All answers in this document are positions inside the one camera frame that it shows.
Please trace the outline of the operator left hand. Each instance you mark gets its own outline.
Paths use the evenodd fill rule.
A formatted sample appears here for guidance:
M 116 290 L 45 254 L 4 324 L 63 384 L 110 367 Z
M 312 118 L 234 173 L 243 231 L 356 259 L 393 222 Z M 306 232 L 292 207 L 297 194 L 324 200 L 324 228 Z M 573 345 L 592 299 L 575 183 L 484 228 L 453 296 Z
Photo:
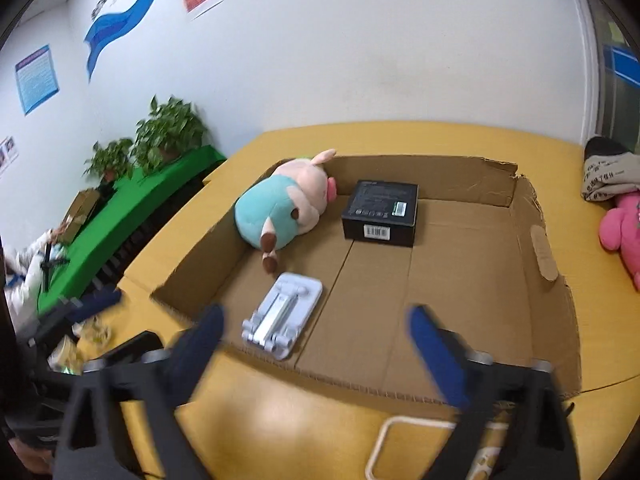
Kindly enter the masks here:
M 50 476 L 53 466 L 53 452 L 47 448 L 32 448 L 20 439 L 9 440 L 12 450 L 28 471 L 40 476 Z

